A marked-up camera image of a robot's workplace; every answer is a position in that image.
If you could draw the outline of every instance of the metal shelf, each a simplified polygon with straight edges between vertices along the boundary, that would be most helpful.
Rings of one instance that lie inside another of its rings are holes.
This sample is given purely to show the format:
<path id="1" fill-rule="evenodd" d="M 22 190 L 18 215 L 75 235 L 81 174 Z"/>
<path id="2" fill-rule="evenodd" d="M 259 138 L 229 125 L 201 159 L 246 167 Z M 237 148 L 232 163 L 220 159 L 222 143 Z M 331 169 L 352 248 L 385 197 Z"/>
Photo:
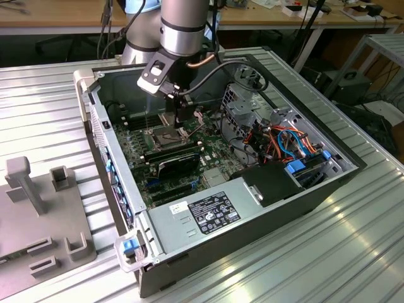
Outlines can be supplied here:
<path id="1" fill-rule="evenodd" d="M 397 65 L 404 66 L 404 35 L 364 35 L 356 48 L 348 57 L 337 76 L 330 83 L 324 96 L 330 97 L 338 86 L 339 82 L 346 75 L 348 69 L 353 65 L 365 47 L 373 48 L 372 54 L 365 60 L 359 71 L 364 72 L 372 63 L 377 54 L 382 54 Z"/>

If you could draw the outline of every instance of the black box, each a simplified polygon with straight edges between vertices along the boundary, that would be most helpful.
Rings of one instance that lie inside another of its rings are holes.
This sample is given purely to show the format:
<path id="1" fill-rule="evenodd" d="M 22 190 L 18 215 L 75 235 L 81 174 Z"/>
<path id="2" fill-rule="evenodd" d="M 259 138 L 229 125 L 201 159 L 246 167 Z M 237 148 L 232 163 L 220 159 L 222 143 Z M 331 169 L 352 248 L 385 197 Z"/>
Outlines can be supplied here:
<path id="1" fill-rule="evenodd" d="M 324 93 L 338 73 L 339 71 L 322 72 L 314 86 Z M 354 69 L 349 69 L 329 99 L 351 106 L 358 105 L 362 103 L 361 99 L 371 85 L 369 78 Z"/>

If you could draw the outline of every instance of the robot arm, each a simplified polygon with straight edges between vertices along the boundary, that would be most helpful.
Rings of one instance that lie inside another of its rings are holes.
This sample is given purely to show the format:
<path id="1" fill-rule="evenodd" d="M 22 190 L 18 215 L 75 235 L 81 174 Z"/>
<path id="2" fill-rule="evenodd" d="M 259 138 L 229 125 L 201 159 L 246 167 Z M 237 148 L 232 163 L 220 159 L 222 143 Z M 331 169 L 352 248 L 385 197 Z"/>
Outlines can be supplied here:
<path id="1" fill-rule="evenodd" d="M 168 53 L 189 57 L 200 51 L 209 0 L 127 0 L 128 22 L 141 9 L 126 34 L 122 63 L 147 63 L 161 47 Z"/>

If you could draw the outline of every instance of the wooden desk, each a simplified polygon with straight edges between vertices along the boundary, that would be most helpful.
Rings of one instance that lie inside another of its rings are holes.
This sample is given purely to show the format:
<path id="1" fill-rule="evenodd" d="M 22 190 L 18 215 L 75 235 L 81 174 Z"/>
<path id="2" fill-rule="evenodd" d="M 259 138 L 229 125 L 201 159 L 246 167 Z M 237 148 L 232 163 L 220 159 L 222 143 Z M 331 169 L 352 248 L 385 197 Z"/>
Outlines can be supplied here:
<path id="1" fill-rule="evenodd" d="M 0 8 L 0 35 L 99 33 L 105 0 L 22 0 L 30 15 Z M 4 4 L 12 8 L 19 6 Z M 126 25 L 126 15 L 114 0 L 112 32 Z"/>
<path id="2" fill-rule="evenodd" d="M 395 33 L 397 28 L 403 23 L 399 19 L 386 20 L 386 23 L 382 20 L 355 21 L 341 12 L 342 6 L 329 6 L 332 12 L 318 18 L 312 26 L 314 30 L 294 67 L 298 72 L 303 68 L 304 63 L 307 61 L 324 29 L 388 28 L 386 33 Z M 247 9 L 224 8 L 221 12 L 222 17 L 219 30 L 295 30 L 299 29 L 302 24 L 302 18 L 285 15 L 282 13 L 280 6 L 268 9 L 251 1 Z M 365 62 L 365 67 L 368 67 L 375 56 L 375 53 L 369 56 Z"/>

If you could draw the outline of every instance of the gray plastic post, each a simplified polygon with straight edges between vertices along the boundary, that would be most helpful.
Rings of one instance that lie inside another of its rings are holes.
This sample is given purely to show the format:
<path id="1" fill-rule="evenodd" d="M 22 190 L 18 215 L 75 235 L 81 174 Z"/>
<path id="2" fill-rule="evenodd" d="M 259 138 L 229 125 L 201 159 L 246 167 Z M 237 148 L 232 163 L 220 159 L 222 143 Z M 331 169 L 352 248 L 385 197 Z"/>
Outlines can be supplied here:
<path id="1" fill-rule="evenodd" d="M 38 278 L 46 273 L 50 273 L 60 266 L 59 260 L 55 256 L 50 256 L 38 262 L 29 264 L 30 274 L 34 278 Z"/>
<path id="2" fill-rule="evenodd" d="M 44 202 L 36 190 L 29 174 L 31 173 L 30 162 L 27 157 L 18 157 L 6 161 L 7 176 L 11 180 L 20 183 L 28 199 L 39 215 L 46 213 Z"/>
<path id="3" fill-rule="evenodd" d="M 50 178 L 55 191 L 62 191 L 70 187 L 69 174 L 66 166 L 55 167 L 50 169 Z"/>
<path id="4" fill-rule="evenodd" d="M 80 246 L 76 246 L 70 243 L 68 238 L 64 238 L 64 245 L 66 247 L 66 252 L 72 261 L 80 260 L 87 257 L 91 252 L 91 246 L 88 245 L 86 236 L 83 232 L 80 232 L 81 243 Z"/>

